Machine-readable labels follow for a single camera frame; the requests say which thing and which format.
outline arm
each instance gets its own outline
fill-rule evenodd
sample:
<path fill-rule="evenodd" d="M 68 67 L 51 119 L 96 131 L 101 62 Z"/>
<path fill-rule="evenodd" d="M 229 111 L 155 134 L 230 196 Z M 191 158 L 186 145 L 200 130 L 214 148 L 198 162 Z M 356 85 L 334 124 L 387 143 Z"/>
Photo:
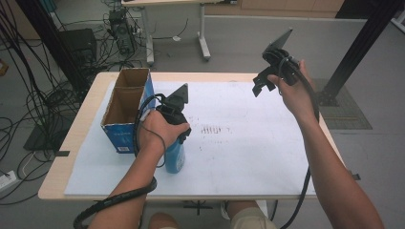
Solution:
<path fill-rule="evenodd" d="M 311 83 L 305 62 L 300 71 Z M 303 84 L 289 86 L 275 75 L 283 100 L 301 129 L 313 185 L 333 228 L 384 228 L 373 204 L 354 181 L 320 128 Z"/>
<path fill-rule="evenodd" d="M 177 126 L 168 124 L 162 115 L 156 111 L 148 115 L 143 126 L 160 135 L 167 147 L 173 144 L 179 134 L 189 128 L 188 123 Z M 151 182 L 165 149 L 163 149 L 162 139 L 146 131 L 145 128 L 140 130 L 140 150 L 137 159 L 110 197 L 145 187 Z M 96 214 L 90 228 L 138 228 L 145 199 L 146 195 L 102 210 Z"/>

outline power strip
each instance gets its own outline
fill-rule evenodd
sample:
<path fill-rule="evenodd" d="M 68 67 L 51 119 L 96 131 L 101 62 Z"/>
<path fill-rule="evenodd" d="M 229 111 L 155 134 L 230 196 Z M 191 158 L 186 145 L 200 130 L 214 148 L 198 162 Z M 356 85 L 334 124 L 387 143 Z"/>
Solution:
<path fill-rule="evenodd" d="M 3 192 L 14 183 L 18 182 L 18 179 L 17 177 L 15 177 L 15 173 L 13 170 L 9 171 L 7 174 L 8 176 L 2 175 L 0 177 L 0 192 Z"/>

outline hand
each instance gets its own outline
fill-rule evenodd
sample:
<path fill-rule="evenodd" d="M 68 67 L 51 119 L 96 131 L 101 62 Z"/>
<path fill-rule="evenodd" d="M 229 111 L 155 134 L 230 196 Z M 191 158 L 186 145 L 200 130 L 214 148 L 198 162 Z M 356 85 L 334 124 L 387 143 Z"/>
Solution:
<path fill-rule="evenodd" d="M 312 80 L 307 72 L 305 61 L 301 60 L 299 66 L 301 73 L 307 79 L 312 88 L 314 88 Z M 294 85 L 289 86 L 283 79 L 273 74 L 269 75 L 267 79 L 279 88 L 284 103 L 297 120 L 305 120 L 309 117 L 314 117 L 309 93 L 300 80 Z"/>
<path fill-rule="evenodd" d="M 166 122 L 160 112 L 151 111 L 140 128 L 140 148 L 153 147 L 154 151 L 157 152 L 157 156 L 161 157 L 167 147 L 172 145 L 177 137 L 187 131 L 188 128 L 190 128 L 188 123 L 171 125 Z"/>

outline shorts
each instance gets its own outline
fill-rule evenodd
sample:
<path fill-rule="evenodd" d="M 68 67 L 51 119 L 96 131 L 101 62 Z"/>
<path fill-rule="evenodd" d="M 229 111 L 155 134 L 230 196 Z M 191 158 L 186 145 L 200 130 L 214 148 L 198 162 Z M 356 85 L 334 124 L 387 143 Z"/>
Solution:
<path fill-rule="evenodd" d="M 246 208 L 235 215 L 231 221 L 231 229 L 276 229 L 276 225 L 268 219 L 259 208 Z"/>

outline cardboard box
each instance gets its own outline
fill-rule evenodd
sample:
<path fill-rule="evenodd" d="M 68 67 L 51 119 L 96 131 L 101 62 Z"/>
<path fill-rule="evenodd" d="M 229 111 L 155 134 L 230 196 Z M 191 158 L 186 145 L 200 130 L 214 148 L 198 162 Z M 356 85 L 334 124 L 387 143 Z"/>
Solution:
<path fill-rule="evenodd" d="M 134 123 L 143 101 L 155 94 L 149 69 L 124 69 L 117 78 L 101 127 L 117 152 L 134 152 Z M 155 107 L 155 100 L 147 108 Z"/>

